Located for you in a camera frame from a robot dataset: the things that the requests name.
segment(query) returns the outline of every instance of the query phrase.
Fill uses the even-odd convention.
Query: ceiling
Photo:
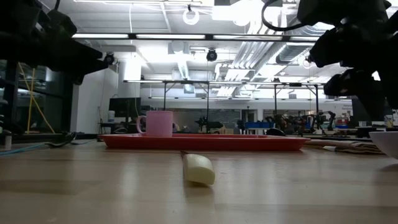
[[[46,6],[52,8],[54,0],[41,0]],[[247,34],[250,25],[237,26],[233,21],[216,21],[212,19],[211,6],[194,7],[200,10],[200,19],[195,25],[188,25],[183,20],[183,13],[186,6],[161,6],[161,5],[142,5],[142,4],[103,4],[99,2],[75,2],[74,0],[61,0],[59,11],[70,16],[78,27],[78,31],[96,33],[201,33],[201,34]],[[249,16],[249,11],[242,12]],[[289,7],[286,11],[288,18],[294,18],[297,12],[295,6]],[[104,46],[131,46],[135,45],[144,59],[142,74],[150,76],[153,74],[171,74],[173,70],[178,70],[178,60],[168,54],[168,44],[170,41],[153,40],[91,40],[85,41],[88,45],[96,49]],[[185,41],[190,47],[203,47],[204,52],[196,52],[187,61],[189,70],[209,70],[214,72],[217,63],[224,61],[232,62],[239,50],[242,42],[207,42],[207,41]],[[218,62],[207,62],[206,52],[209,48],[215,48],[218,53]],[[269,51],[261,57],[267,57]],[[302,81],[308,77],[330,77],[336,73],[341,73],[345,68],[339,65],[330,65],[324,68],[311,67],[306,69],[302,64],[286,66],[282,71],[284,79]]]

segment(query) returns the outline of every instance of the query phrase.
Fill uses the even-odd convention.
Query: table surface
[[[197,152],[216,171],[207,187],[183,181],[178,151],[105,149],[94,142],[0,157],[0,222],[398,221],[398,161],[387,156]]]

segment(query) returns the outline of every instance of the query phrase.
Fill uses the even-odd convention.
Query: mug handle
[[[138,131],[138,133],[145,134],[145,132],[142,132],[142,131],[141,131],[141,125],[140,125],[140,123],[141,123],[141,118],[147,119],[147,116],[138,116],[137,121],[136,121],[137,131]]]

